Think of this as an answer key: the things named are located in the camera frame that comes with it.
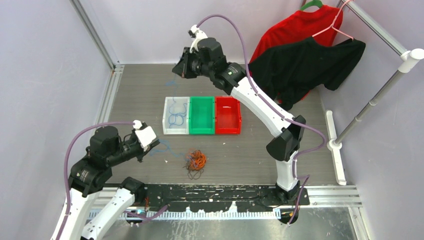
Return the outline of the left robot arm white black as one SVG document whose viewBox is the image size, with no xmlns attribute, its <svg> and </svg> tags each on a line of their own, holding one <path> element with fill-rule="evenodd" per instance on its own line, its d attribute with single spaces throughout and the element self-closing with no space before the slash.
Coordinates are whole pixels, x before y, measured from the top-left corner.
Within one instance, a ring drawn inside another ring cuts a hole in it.
<svg viewBox="0 0 424 240">
<path fill-rule="evenodd" d="M 153 128 L 145 122 L 131 122 L 133 129 L 125 137 L 120 137 L 115 125 L 116 122 L 111 122 L 88 127 L 71 141 L 64 163 L 66 199 L 51 236 L 53 240 L 101 240 L 127 208 L 145 202 L 146 185 L 127 177 L 105 207 L 88 220 L 95 201 L 113 175 L 112 168 L 133 158 L 142 162 L 143 157 L 160 143 Z M 94 130 L 94 135 L 85 149 L 85 156 L 69 168 L 67 161 L 73 145 L 90 130 Z"/>
</svg>

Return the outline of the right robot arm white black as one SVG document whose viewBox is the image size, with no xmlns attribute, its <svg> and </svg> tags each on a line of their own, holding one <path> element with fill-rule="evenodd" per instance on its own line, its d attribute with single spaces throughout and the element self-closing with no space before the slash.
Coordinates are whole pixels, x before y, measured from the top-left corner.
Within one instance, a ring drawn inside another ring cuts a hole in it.
<svg viewBox="0 0 424 240">
<path fill-rule="evenodd" d="M 213 37 L 200 40 L 194 48 L 184 47 L 172 72 L 184 79 L 198 76 L 209 78 L 213 85 L 246 106 L 267 127 L 272 140 L 266 151 L 275 159 L 276 195 L 283 205 L 291 205 L 300 193 L 300 180 L 294 166 L 294 156 L 300 148 L 306 122 L 294 117 L 271 100 L 236 62 L 229 62 L 221 44 Z"/>
</svg>

